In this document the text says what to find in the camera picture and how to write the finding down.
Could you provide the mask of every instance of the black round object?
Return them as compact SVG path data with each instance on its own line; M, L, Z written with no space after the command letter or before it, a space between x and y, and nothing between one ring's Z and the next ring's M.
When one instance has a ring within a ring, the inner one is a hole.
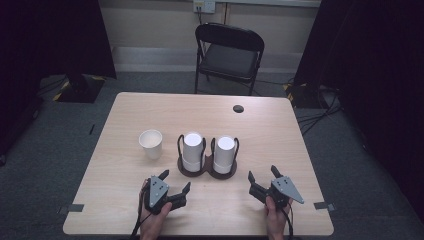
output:
M236 113L242 113L242 112L244 111L244 107L243 107L243 106L241 106L241 105L235 105L235 106L233 107L233 110L234 110L234 112L236 112Z

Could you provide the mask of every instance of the black chair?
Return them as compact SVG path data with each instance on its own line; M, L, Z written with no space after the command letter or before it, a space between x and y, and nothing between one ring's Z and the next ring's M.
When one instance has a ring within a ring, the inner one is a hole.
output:
M196 28L197 64L194 93L199 73L250 84L252 95L264 51L264 41L255 32L219 23L205 23Z

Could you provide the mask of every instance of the wooden table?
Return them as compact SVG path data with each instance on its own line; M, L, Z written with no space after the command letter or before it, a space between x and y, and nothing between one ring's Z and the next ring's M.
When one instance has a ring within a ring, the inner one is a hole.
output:
M242 105L243 113L233 111ZM163 134L163 155L149 160L138 143L146 129ZM237 137L237 171L227 180L207 172L195 178L177 167L177 140L196 131L207 141L221 135ZM63 226L67 234L129 235L137 219L138 194L143 180L169 169L169 195L180 193L187 182L187 206L172 211L164 224L167 236L266 235L263 204L249 195L251 170L256 182L268 188L275 165L289 176L305 200L293 202L295 235L331 235L333 225L323 202L308 152L290 102L285 98L120 93L116 97L74 204Z

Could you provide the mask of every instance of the power outlet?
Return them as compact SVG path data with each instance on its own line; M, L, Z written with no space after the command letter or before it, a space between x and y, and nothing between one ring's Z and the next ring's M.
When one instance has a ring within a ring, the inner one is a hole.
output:
M215 2L213 1L193 1L193 12L215 13Z

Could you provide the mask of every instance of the chair seat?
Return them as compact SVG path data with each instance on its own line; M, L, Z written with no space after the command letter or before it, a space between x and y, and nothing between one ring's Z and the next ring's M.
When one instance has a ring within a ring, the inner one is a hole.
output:
M200 72L211 75L244 78L250 82L255 74L257 52L211 44L200 64Z

